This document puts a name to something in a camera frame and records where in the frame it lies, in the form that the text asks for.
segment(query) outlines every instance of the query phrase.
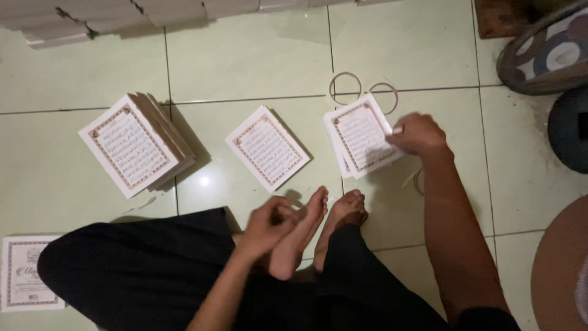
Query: person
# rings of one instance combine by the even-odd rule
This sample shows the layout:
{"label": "person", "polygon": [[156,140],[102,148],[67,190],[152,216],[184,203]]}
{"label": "person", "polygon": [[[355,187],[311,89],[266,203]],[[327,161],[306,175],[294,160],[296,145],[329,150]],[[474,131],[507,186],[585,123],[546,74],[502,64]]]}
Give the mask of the person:
{"label": "person", "polygon": [[447,321],[367,248],[365,197],[332,207],[315,248],[314,282],[285,282],[327,214],[319,188],[298,211],[284,197],[254,210],[233,237],[217,208],[168,219],[92,224],[41,254],[41,279],[115,330],[519,330],[503,297],[444,132],[410,114],[387,141],[425,171],[425,242]]}

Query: hand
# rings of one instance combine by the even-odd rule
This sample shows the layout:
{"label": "hand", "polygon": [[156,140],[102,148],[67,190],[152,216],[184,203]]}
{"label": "hand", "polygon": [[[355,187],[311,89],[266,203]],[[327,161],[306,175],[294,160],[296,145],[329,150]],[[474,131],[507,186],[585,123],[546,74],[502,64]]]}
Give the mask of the hand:
{"label": "hand", "polygon": [[249,224],[237,250],[256,261],[274,248],[294,229],[297,214],[290,206],[288,199],[273,196],[263,206],[251,212]]}
{"label": "hand", "polygon": [[418,112],[408,114],[399,119],[394,128],[402,128],[402,132],[387,136],[386,141],[407,153],[423,157],[430,151],[448,148],[445,132],[433,121],[431,115],[421,115]]}

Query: bare foot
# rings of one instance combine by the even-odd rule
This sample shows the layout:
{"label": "bare foot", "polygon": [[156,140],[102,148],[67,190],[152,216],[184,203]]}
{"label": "bare foot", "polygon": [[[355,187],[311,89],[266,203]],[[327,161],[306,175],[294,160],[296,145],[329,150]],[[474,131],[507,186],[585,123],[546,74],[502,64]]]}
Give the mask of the bare foot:
{"label": "bare foot", "polygon": [[302,252],[327,214],[328,194],[324,186],[319,187],[308,204],[298,211],[298,224],[269,255],[270,275],[279,280],[287,280],[294,275],[302,261]]}
{"label": "bare foot", "polygon": [[316,271],[323,271],[330,235],[340,226],[348,223],[362,226],[368,219],[364,200],[365,196],[359,190],[352,190],[335,202],[316,244],[313,262]]}

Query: certificate paper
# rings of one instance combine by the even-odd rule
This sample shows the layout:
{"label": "certificate paper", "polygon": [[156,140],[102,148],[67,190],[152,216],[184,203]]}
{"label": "certificate paper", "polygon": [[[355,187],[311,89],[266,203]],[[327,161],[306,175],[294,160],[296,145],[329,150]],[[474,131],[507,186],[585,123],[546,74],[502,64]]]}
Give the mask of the certificate paper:
{"label": "certificate paper", "polygon": [[65,302],[39,278],[37,262],[45,247],[59,236],[2,239],[2,312],[63,309]]}
{"label": "certificate paper", "polygon": [[225,142],[270,193],[310,161],[265,106],[259,107]]}
{"label": "certificate paper", "polygon": [[[324,116],[335,153],[342,153],[345,170],[355,178],[385,166],[404,153],[386,142],[392,128],[371,94]],[[344,166],[339,160],[339,167]]]}

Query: rubber band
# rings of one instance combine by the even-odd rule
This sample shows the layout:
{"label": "rubber band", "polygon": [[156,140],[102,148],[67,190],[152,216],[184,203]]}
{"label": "rubber band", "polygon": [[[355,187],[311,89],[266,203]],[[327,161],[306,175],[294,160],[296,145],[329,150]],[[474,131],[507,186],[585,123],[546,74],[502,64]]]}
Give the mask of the rubber band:
{"label": "rubber band", "polygon": [[380,86],[380,85],[385,85],[385,86],[389,87],[392,90],[392,92],[394,92],[394,98],[396,99],[396,102],[394,102],[394,107],[392,108],[392,110],[384,113],[384,115],[388,115],[388,114],[391,114],[398,106],[398,91],[394,88],[394,86],[392,86],[386,82],[379,82],[379,83],[375,83],[372,87],[370,87],[368,92],[373,93],[372,92],[373,88],[376,86]]}
{"label": "rubber band", "polygon": [[361,80],[359,79],[359,77],[357,77],[356,75],[352,74],[352,73],[351,73],[351,72],[349,72],[349,71],[342,71],[342,72],[340,72],[340,73],[338,73],[338,74],[335,74],[335,75],[333,76],[333,78],[331,78],[331,81],[329,82],[329,89],[327,90],[327,94],[326,94],[326,95],[327,95],[327,98],[329,99],[329,101],[330,101],[330,102],[331,102],[331,103],[332,103],[332,104],[333,104],[335,107],[342,107],[342,106],[347,106],[347,105],[348,105],[348,104],[344,104],[344,103],[342,103],[342,102],[339,102],[339,101],[335,100],[335,95],[334,95],[334,93],[331,93],[331,87],[334,87],[334,86],[335,86],[335,80],[336,80],[337,78],[341,77],[341,76],[344,76],[344,75],[347,75],[347,76],[351,76],[351,77],[353,77],[353,78],[355,79],[355,81],[356,81],[356,82],[358,83],[358,85],[359,85],[359,93],[358,93],[358,96],[357,96],[357,98],[355,98],[355,100],[359,99],[359,98],[360,98],[360,97],[363,95],[363,86],[362,86],[362,82],[361,82]]}

